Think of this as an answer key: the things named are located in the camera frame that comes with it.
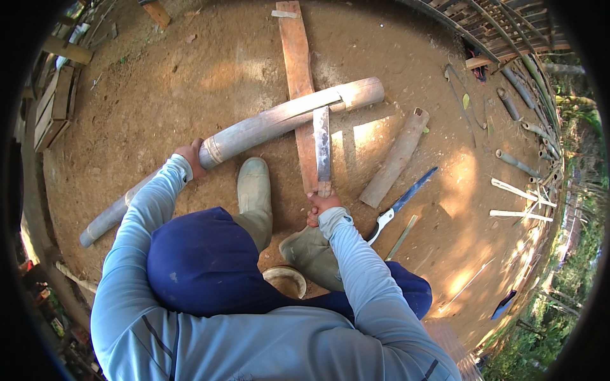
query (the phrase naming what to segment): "sandy soil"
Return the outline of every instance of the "sandy soil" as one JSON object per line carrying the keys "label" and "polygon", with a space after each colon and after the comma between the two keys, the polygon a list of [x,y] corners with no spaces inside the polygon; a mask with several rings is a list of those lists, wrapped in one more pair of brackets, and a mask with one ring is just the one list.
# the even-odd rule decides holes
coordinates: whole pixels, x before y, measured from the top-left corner
{"label": "sandy soil", "polygon": [[[380,212],[428,169],[440,167],[373,248],[385,257],[411,216],[420,217],[394,260],[430,282],[434,303],[428,316],[446,316],[471,349],[497,325],[489,317],[523,275],[535,242],[529,238],[539,235],[536,230],[528,233],[529,225],[513,227],[516,219],[488,217],[493,208],[525,207],[523,199],[492,187],[491,176],[520,188],[528,182],[528,175],[496,159],[494,152],[501,148],[532,168],[548,170],[538,160],[533,135],[519,131],[510,120],[496,88],[512,93],[527,120],[538,120],[500,74],[485,86],[479,84],[465,70],[461,43],[443,27],[402,6],[352,2],[301,2],[316,90],[370,76],[379,77],[386,89],[386,102],[331,117],[333,184],[366,235]],[[135,1],[117,3],[98,33],[106,33],[115,21],[118,37],[102,44],[83,70],[76,122],[45,152],[57,241],[72,271],[90,280],[99,281],[116,232],[82,248],[79,234],[95,216],[158,168],[176,147],[289,98],[278,23],[270,16],[275,2],[184,1],[164,6],[173,19],[160,33]],[[200,7],[199,15],[184,15]],[[193,34],[197,38],[187,43]],[[474,124],[477,148],[443,77],[449,60],[466,84],[479,120],[484,120],[483,96],[494,103],[487,103],[494,133],[488,138]],[[407,170],[380,208],[373,210],[358,196],[384,160],[404,114],[414,107],[430,113],[430,132],[422,136]],[[264,270],[284,264],[278,244],[305,225],[308,203],[293,133],[227,161],[205,181],[188,184],[178,197],[175,215],[217,205],[237,213],[237,173],[253,155],[262,156],[271,171],[273,240],[260,257]],[[309,295],[324,292],[309,286]]]}

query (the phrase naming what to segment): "light blue long-sleeve shirt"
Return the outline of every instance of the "light blue long-sleeve shirt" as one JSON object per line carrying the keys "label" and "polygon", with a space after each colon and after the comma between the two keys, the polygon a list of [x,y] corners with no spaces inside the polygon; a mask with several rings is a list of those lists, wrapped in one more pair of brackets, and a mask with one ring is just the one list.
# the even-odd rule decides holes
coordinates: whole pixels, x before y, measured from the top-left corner
{"label": "light blue long-sleeve shirt", "polygon": [[211,318],[161,307],[146,276],[151,233],[171,219],[176,196],[192,178],[186,159],[172,155],[133,199],[106,257],[91,337],[108,379],[460,379],[343,208],[325,211],[319,222],[355,325],[317,307]]}

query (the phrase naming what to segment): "shirt sleeve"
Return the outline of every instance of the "shirt sleeve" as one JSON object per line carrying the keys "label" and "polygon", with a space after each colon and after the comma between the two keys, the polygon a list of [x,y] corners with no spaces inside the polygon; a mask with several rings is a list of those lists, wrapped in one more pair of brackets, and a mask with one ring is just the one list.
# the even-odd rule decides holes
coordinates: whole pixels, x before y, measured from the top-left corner
{"label": "shirt sleeve", "polygon": [[[386,375],[461,379],[455,363],[428,335],[389,268],[362,239],[345,209],[330,208],[318,220],[337,257],[356,328],[383,346],[381,363]],[[354,339],[364,349],[368,340]]]}
{"label": "shirt sleeve", "polygon": [[146,276],[151,234],[171,219],[178,193],[192,179],[188,161],[173,154],[129,205],[104,260],[91,311],[91,340],[100,362],[136,319],[159,306]]}

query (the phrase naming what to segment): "hand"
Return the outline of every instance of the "hand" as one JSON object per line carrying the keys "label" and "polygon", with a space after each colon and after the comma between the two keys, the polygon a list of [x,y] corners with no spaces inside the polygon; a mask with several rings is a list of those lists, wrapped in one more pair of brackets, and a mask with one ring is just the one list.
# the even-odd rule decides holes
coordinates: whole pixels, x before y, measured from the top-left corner
{"label": "hand", "polygon": [[318,217],[330,208],[341,207],[341,199],[334,189],[331,190],[331,195],[328,198],[323,198],[315,193],[308,193],[307,198],[314,205],[311,212],[307,212],[307,225],[318,227]]}
{"label": "hand", "polygon": [[203,139],[197,138],[193,140],[190,146],[182,146],[174,152],[187,159],[188,163],[191,164],[194,179],[203,179],[207,176],[206,170],[199,164],[199,148],[201,147],[201,143],[203,143]]}

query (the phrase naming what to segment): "green vegetation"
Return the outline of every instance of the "green vegetation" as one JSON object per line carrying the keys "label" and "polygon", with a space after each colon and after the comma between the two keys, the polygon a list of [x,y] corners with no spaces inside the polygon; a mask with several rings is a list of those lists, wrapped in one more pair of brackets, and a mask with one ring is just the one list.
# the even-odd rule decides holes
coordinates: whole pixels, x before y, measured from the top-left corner
{"label": "green vegetation", "polygon": [[[554,55],[553,59],[556,63],[580,64],[573,55]],[[567,213],[558,211],[555,215],[566,220],[558,229],[538,281],[539,286],[546,284],[546,291],[531,290],[527,306],[487,340],[489,347],[483,352],[489,356],[483,368],[486,380],[543,377],[570,339],[597,272],[609,182],[601,121],[584,76],[552,76],[551,81],[558,95],[565,150],[561,195],[569,194],[565,200]],[[566,248],[570,234],[572,243]]]}

